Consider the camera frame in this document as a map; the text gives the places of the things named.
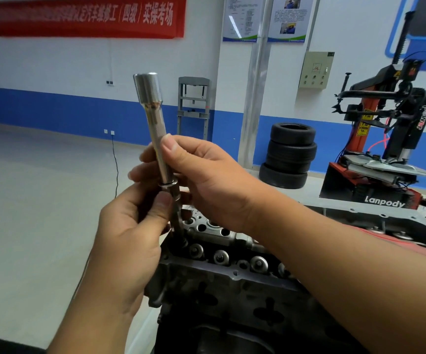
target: tire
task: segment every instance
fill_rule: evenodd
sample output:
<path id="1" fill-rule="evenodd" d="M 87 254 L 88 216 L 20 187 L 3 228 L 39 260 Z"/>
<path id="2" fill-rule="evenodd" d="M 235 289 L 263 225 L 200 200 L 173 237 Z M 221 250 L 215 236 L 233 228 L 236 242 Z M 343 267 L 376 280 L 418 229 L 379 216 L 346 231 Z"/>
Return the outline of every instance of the tire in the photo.
<path id="1" fill-rule="evenodd" d="M 285 163 L 311 162 L 316 156 L 316 143 L 306 146 L 284 145 L 271 140 L 267 154 Z"/>
<path id="2" fill-rule="evenodd" d="M 270 139 L 285 145 L 310 145 L 315 135 L 314 128 L 298 123 L 277 123 L 270 130 Z"/>
<path id="3" fill-rule="evenodd" d="M 271 169 L 263 163 L 259 170 L 259 179 L 264 183 L 283 189 L 301 189 L 306 183 L 308 173 L 287 174 Z"/>
<path id="4" fill-rule="evenodd" d="M 303 163 L 287 163 L 267 155 L 265 164 L 271 169 L 283 171 L 288 174 L 304 174 L 310 170 L 311 161 L 305 161 Z"/>

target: grey floor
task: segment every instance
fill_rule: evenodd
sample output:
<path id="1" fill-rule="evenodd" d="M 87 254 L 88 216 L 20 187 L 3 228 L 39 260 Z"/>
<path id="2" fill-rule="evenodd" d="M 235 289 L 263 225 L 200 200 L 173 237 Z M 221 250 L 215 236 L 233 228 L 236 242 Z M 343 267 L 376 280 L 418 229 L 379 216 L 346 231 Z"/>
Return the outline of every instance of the grey floor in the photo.
<path id="1" fill-rule="evenodd" d="M 142 147 L 116 143 L 119 190 Z M 0 125 L 0 337 L 47 347 L 115 194 L 111 142 Z M 287 195 L 318 196 L 309 177 Z M 143 303 L 126 352 L 148 353 L 158 311 Z"/>

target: forearm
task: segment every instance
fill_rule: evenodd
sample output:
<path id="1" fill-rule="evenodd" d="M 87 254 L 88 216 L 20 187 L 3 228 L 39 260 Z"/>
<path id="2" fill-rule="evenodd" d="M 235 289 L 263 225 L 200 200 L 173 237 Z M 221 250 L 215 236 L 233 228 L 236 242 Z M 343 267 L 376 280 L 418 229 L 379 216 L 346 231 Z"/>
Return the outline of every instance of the forearm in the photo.
<path id="1" fill-rule="evenodd" d="M 276 190 L 262 197 L 251 235 L 337 321 L 372 351 L 426 350 L 425 256 L 330 220 Z"/>
<path id="2" fill-rule="evenodd" d="M 84 294 L 78 293 L 70 304 L 47 352 L 124 353 L 132 314 Z"/>

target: yellow sticker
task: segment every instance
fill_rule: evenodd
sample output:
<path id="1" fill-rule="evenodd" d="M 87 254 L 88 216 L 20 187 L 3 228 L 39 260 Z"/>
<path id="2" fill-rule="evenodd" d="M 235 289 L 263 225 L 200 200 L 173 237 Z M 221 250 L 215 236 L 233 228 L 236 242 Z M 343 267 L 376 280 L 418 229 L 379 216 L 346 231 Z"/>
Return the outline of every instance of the yellow sticker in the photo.
<path id="1" fill-rule="evenodd" d="M 365 112 L 372 112 L 370 109 L 364 109 Z M 372 120 L 374 116 L 363 115 L 362 120 Z M 356 136 L 364 136 L 369 134 L 370 125 L 360 122 Z"/>

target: right hand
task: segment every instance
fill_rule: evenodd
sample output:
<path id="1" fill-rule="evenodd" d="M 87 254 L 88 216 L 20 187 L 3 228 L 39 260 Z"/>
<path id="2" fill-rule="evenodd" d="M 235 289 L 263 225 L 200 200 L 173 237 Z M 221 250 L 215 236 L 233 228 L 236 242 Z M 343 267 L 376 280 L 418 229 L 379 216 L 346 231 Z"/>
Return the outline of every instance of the right hand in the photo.
<path id="1" fill-rule="evenodd" d="M 257 220 L 261 189 L 266 186 L 244 170 L 219 146 L 181 135 L 162 138 L 163 158 L 179 173 L 181 186 L 188 186 L 192 203 L 212 222 L 234 232 L 249 232 Z M 159 176 L 152 145 L 139 158 L 128 178 L 135 182 Z"/>

